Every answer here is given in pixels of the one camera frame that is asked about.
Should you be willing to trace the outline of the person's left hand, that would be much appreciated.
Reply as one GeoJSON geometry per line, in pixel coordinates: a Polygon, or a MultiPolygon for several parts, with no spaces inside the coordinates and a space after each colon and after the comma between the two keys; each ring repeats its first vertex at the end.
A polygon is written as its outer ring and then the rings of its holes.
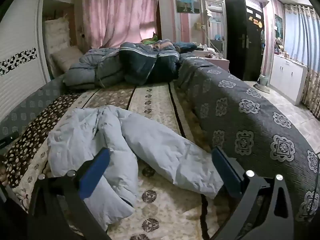
{"type": "Polygon", "coordinates": [[[8,184],[7,169],[3,163],[0,164],[0,181],[3,186],[7,186],[8,184]]]}

